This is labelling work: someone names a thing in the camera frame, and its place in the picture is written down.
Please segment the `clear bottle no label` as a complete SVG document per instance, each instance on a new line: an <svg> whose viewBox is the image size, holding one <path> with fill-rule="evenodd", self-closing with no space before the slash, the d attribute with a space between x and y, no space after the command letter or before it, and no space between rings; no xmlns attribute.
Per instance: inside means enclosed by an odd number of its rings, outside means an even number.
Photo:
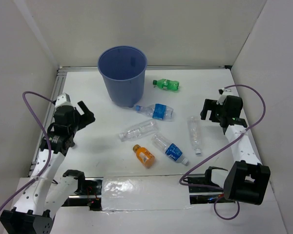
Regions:
<svg viewBox="0 0 293 234"><path fill-rule="evenodd" d="M199 119L197 116L190 116L187 119L188 132L191 146L194 150L194 153L197 156L202 154L201 152L201 128Z"/></svg>

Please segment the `clear bottle dark blue label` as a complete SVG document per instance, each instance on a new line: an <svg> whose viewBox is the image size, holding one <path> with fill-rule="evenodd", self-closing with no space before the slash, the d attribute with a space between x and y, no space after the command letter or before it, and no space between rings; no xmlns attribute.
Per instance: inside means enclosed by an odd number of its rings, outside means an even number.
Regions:
<svg viewBox="0 0 293 234"><path fill-rule="evenodd" d="M157 149L159 149L172 161L188 166L189 160L183 155L183 152L179 149L179 147L164 137L161 133L156 133L151 138L151 141Z"/></svg>

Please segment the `clear plastic bottle white cap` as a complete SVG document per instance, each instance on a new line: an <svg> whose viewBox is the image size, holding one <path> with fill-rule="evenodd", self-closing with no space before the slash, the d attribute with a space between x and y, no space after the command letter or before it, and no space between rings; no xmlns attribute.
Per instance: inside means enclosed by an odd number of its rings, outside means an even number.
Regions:
<svg viewBox="0 0 293 234"><path fill-rule="evenodd" d="M156 133L159 130L155 120L148 120L129 127L124 132L118 134L119 139L124 141L134 141L150 134Z"/></svg>

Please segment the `orange juice bottle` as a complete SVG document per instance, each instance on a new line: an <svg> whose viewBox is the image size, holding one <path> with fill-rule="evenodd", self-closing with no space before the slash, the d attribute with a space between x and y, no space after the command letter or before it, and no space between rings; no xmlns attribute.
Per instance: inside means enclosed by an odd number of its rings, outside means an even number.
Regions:
<svg viewBox="0 0 293 234"><path fill-rule="evenodd" d="M155 162L155 156L147 150L145 147L141 147L136 144L133 147L133 151L138 158L138 160L146 167L150 168Z"/></svg>

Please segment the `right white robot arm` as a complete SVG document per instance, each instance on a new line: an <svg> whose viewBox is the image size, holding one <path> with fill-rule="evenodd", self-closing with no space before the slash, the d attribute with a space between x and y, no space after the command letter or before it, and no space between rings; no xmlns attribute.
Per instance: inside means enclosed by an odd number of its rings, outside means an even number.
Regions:
<svg viewBox="0 0 293 234"><path fill-rule="evenodd" d="M257 158L247 135L247 123L240 118L243 101L228 95L219 100L206 99L200 113L201 119L217 122L223 129L233 156L230 170L209 167L203 185L208 191L222 189L227 200L260 205L264 199L271 171Z"/></svg>

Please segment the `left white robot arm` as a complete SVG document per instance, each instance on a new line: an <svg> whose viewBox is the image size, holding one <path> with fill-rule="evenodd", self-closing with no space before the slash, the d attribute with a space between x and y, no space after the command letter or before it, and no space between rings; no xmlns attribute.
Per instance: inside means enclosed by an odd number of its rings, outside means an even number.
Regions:
<svg viewBox="0 0 293 234"><path fill-rule="evenodd" d="M49 234L57 210L68 197L86 190L84 172L69 169L51 190L59 166L72 148L77 131L95 121L94 114L83 101L78 102L83 114L69 101L58 101L50 124L40 143L37 164L30 181L11 210L3 210L0 222L9 234Z"/></svg>

